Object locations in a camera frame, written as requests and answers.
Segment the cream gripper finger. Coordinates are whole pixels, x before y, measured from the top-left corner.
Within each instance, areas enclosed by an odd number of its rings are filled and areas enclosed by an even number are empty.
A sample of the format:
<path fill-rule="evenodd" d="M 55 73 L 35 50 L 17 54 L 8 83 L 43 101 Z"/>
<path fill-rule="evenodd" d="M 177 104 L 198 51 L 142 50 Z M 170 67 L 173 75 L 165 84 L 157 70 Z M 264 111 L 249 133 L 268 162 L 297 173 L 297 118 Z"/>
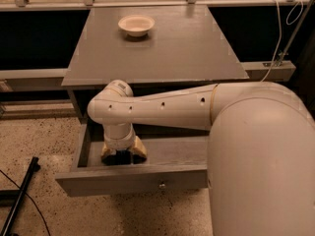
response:
<path fill-rule="evenodd" d="M 102 159 L 106 159 L 110 155 L 113 155 L 114 153 L 115 153 L 115 150 L 113 148 L 108 147 L 107 144 L 103 144 L 100 157 Z"/>
<path fill-rule="evenodd" d="M 130 146 L 129 150 L 141 158 L 147 157 L 147 149 L 138 136 L 135 137 L 134 143 Z"/>

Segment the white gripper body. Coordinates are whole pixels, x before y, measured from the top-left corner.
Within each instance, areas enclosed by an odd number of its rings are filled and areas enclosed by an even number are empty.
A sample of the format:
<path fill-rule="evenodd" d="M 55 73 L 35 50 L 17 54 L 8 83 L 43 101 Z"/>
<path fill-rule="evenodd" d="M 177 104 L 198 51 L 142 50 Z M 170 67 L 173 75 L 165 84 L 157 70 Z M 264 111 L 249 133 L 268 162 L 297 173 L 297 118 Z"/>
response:
<path fill-rule="evenodd" d="M 120 138 L 120 139 L 113 139 L 109 137 L 107 134 L 104 134 L 103 137 L 104 137 L 104 144 L 109 149 L 123 150 L 123 149 L 129 148 L 134 143 L 135 133 L 131 132 L 125 137 Z"/>

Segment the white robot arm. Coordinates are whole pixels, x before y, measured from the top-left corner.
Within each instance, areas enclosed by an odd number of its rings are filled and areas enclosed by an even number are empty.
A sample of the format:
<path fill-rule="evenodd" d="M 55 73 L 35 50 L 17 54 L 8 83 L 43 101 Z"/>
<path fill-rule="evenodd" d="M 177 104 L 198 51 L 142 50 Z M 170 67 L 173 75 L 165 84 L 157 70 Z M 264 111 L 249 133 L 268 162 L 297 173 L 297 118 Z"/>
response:
<path fill-rule="evenodd" d="M 135 97 L 113 81 L 88 114 L 107 149 L 131 145 L 135 124 L 209 131 L 214 236 L 315 236 L 315 125 L 291 90 L 255 82 Z"/>

